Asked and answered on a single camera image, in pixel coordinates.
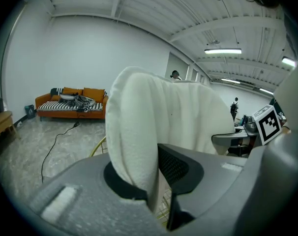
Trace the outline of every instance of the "white ceiling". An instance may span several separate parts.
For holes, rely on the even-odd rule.
[[[294,58],[282,9],[246,0],[50,0],[52,16],[91,15],[147,30],[177,47],[215,82],[244,81],[274,91]],[[241,48],[241,55],[206,55],[204,49]]]

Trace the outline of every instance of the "white towel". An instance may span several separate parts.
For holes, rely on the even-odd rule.
[[[108,152],[117,174],[147,191],[149,207],[159,205],[165,182],[159,177],[157,144],[224,154],[212,135],[234,132],[230,110],[209,87],[171,81],[127,67],[112,85],[106,106]]]

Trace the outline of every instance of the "black cable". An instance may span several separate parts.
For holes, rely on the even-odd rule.
[[[59,135],[64,135],[64,134],[66,134],[69,130],[71,130],[71,129],[77,127],[77,126],[79,126],[79,122],[78,122],[78,121],[77,121],[71,128],[67,129],[65,133],[62,133],[62,134],[60,133],[60,134],[58,134],[58,135],[55,136],[55,142],[54,142],[53,146],[51,147],[50,151],[47,153],[46,157],[44,158],[44,160],[43,160],[43,162],[42,162],[42,167],[41,167],[42,183],[43,183],[43,165],[44,165],[44,162],[45,162],[46,158],[48,157],[48,155],[49,155],[50,152],[52,151],[54,145],[56,144],[57,136],[59,136]]]

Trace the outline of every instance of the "concrete floor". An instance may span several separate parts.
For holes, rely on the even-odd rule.
[[[76,119],[36,118],[17,128],[21,140],[8,134],[0,143],[0,182],[5,191],[27,203],[29,196],[42,184],[41,165],[54,144],[55,136],[71,128]],[[58,136],[43,166],[44,181],[74,162],[86,158],[105,136],[105,121],[80,119],[78,127]],[[95,154],[102,153],[101,147]]]

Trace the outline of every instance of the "fluorescent light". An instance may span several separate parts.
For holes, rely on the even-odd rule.
[[[239,81],[233,81],[233,80],[227,80],[227,79],[221,79],[222,81],[228,81],[228,82],[233,82],[233,83],[237,83],[237,84],[240,84]]]
[[[241,49],[232,49],[232,48],[219,48],[219,49],[206,49],[206,54],[214,54],[214,53],[235,53],[235,54],[241,54]]]
[[[263,89],[263,88],[260,88],[259,90],[260,90],[260,91],[263,91],[263,92],[266,92],[266,93],[273,94],[273,92],[269,92],[269,91],[267,91],[267,90],[265,90],[265,89]]]
[[[293,67],[296,66],[296,62],[294,60],[286,58],[286,57],[282,58],[282,62],[285,63],[285,64],[288,64],[290,66],[293,66]]]

